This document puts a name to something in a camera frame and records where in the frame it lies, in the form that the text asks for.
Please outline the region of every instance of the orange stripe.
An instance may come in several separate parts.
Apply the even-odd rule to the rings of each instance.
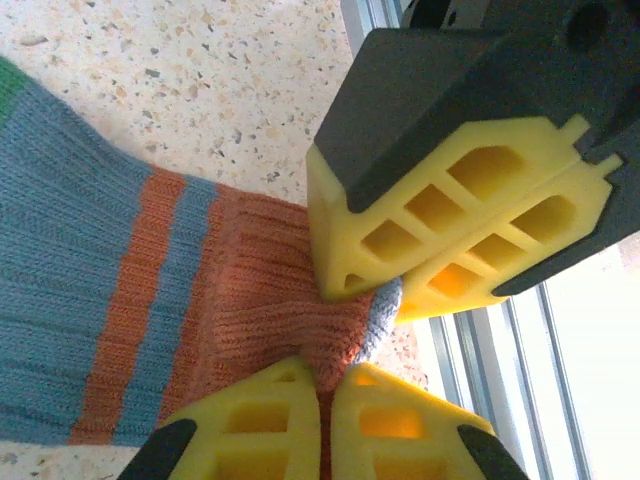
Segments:
[[[185,185],[182,175],[154,168],[142,188],[140,213],[120,261],[104,331],[87,378],[82,415],[69,438],[71,444],[111,441],[147,329],[158,272],[169,249],[173,212]]]
[[[218,240],[221,207],[226,203],[224,197],[227,192],[227,189],[222,185],[217,186],[216,190],[218,197],[209,206],[207,215],[209,231],[202,246],[200,267],[193,280],[191,302],[180,333],[180,346],[176,350],[169,383],[163,393],[158,425],[161,425],[176,410],[186,406],[187,390],[198,363],[202,360],[198,348],[198,329],[205,309],[206,279],[214,263],[214,249]]]

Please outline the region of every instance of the screw hole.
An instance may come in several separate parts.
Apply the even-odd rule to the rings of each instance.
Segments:
[[[447,26],[451,27],[454,23],[456,23],[457,17],[458,17],[458,12],[456,12],[455,10],[451,12],[451,15],[449,15],[449,20],[447,21]]]
[[[609,22],[609,12],[600,3],[589,3],[578,10],[567,27],[567,44],[570,48],[587,52],[595,47]]]

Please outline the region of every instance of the striped sock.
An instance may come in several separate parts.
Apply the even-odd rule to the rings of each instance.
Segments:
[[[2,58],[0,215],[3,439],[139,445],[296,353],[331,391],[400,301],[323,304],[303,208],[140,162]]]

